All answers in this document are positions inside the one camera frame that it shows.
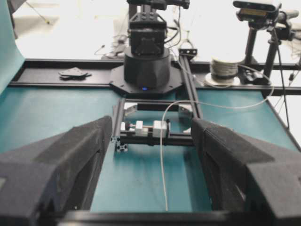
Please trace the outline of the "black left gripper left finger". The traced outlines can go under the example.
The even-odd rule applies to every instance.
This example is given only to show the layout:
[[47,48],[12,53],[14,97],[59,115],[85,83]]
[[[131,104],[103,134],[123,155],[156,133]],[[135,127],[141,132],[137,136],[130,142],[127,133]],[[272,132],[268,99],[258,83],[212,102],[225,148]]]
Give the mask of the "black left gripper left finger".
[[35,226],[42,213],[90,208],[111,134],[104,116],[1,153],[1,225]]

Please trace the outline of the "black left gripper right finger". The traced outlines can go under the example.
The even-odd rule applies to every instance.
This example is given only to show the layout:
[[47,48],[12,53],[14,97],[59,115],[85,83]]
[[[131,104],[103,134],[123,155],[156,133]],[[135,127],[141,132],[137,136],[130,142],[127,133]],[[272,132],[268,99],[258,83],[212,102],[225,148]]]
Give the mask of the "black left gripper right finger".
[[298,226],[301,154],[221,125],[194,118],[198,151],[217,226]]

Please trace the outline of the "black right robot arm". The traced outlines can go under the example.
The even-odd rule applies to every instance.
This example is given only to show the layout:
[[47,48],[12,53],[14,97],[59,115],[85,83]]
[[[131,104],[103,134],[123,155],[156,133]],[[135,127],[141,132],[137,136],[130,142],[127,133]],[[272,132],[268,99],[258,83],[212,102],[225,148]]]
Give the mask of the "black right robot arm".
[[[148,5],[130,20],[130,47],[125,54],[125,79],[156,89],[169,81],[167,25],[157,10],[168,5],[187,9],[187,0],[132,0]],[[194,118],[191,137],[198,151],[212,208],[230,214],[230,223],[252,219],[270,226],[301,223],[301,155],[281,146]]]

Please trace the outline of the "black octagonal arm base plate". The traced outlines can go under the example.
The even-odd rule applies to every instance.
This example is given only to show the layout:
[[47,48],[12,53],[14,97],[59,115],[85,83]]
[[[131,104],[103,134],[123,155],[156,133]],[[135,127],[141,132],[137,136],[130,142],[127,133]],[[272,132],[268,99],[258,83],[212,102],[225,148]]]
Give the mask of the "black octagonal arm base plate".
[[110,86],[132,96],[161,96],[182,86],[181,71],[171,65],[122,65],[111,70]]

